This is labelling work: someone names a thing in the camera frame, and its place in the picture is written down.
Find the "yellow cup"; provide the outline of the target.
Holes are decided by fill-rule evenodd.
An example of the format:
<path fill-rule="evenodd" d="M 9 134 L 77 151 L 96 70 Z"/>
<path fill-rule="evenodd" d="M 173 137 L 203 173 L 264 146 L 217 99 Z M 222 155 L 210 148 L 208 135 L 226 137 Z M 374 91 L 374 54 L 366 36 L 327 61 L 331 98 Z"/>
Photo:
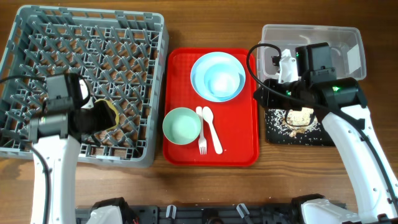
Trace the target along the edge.
<path fill-rule="evenodd" d="M 112 102 L 104 99 L 96 100 L 94 109 L 100 130 L 114 129 L 119 124 L 119 113 Z"/>

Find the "small light blue bowl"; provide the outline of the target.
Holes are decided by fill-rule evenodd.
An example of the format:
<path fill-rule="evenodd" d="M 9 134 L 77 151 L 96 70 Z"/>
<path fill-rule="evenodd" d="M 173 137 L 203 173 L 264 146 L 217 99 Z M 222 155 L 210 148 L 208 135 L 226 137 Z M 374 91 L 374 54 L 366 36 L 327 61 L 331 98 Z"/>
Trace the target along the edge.
<path fill-rule="evenodd" d="M 240 84 L 239 70 L 235 65 L 217 63 L 205 72 L 204 84 L 207 90 L 217 98 L 230 96 Z"/>

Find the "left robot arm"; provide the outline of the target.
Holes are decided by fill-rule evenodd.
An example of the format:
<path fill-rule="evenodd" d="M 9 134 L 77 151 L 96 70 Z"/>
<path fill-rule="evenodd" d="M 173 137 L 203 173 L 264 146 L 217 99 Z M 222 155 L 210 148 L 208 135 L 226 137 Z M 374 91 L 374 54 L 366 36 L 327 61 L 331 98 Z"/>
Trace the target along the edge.
<path fill-rule="evenodd" d="M 82 139 L 119 124 L 107 100 L 93 100 L 89 83 L 77 73 L 45 78 L 47 98 L 29 121 L 34 158 L 31 223 L 75 221 L 75 174 Z"/>

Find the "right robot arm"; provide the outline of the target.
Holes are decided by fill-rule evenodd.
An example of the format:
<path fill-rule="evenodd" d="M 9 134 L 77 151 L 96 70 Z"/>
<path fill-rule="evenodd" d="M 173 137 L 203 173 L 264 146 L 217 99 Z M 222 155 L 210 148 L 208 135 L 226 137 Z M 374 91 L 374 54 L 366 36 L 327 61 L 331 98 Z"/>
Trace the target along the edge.
<path fill-rule="evenodd" d="M 293 64 L 279 52 L 276 79 L 260 81 L 254 99 L 278 110 L 311 108 L 336 146 L 353 186 L 358 212 L 322 196 L 292 200 L 292 223 L 397 223 L 397 178 L 371 122 L 368 101 L 354 78 L 339 79 L 324 42 L 295 49 Z"/>

